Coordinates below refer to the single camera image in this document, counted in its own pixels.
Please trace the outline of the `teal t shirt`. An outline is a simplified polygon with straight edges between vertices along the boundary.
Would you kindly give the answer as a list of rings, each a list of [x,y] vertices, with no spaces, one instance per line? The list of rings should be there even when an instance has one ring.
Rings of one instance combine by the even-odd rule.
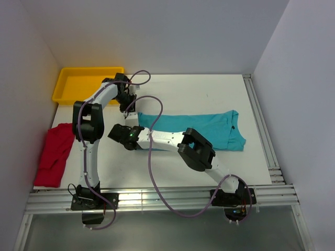
[[[193,128],[206,138],[215,150],[242,152],[246,139],[238,129],[239,113],[230,110],[225,113],[207,115],[162,115],[153,129],[163,132],[184,132]]]

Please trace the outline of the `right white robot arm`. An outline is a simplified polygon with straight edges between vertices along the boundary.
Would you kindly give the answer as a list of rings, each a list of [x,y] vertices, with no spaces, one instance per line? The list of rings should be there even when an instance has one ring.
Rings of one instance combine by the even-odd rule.
[[[245,185],[222,164],[213,145],[195,129],[163,132],[141,126],[116,124],[108,137],[129,151],[152,149],[177,152],[190,169],[205,172],[217,183],[227,176],[228,178],[221,183],[220,189],[229,202],[237,204],[245,196]]]

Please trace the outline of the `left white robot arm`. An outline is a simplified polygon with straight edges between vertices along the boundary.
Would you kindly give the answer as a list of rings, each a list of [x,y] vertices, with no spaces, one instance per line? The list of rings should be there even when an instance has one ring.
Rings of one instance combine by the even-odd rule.
[[[99,89],[84,101],[76,101],[73,105],[72,131],[81,143],[82,171],[76,196],[90,209],[101,205],[102,195],[97,171],[97,153],[99,141],[104,134],[103,109],[111,100],[119,103],[121,112],[128,108],[135,111],[135,105],[130,103],[137,97],[129,90],[131,79],[123,73],[117,73],[114,78],[105,78]]]

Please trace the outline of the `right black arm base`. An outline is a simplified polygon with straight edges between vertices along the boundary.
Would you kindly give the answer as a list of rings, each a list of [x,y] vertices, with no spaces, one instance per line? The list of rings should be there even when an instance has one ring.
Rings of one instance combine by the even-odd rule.
[[[242,185],[235,193],[226,193],[219,189],[211,205],[213,207],[223,207],[228,220],[241,221],[248,215],[250,205],[256,205],[256,203],[254,189],[247,189]]]

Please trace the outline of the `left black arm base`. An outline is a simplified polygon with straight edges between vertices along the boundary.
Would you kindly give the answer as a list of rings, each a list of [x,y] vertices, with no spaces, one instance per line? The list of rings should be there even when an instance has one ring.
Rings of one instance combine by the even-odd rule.
[[[107,210],[118,208],[119,194],[101,193],[100,184],[92,189],[69,184],[67,190],[72,196],[70,210],[81,211],[82,223],[85,225],[100,225]]]

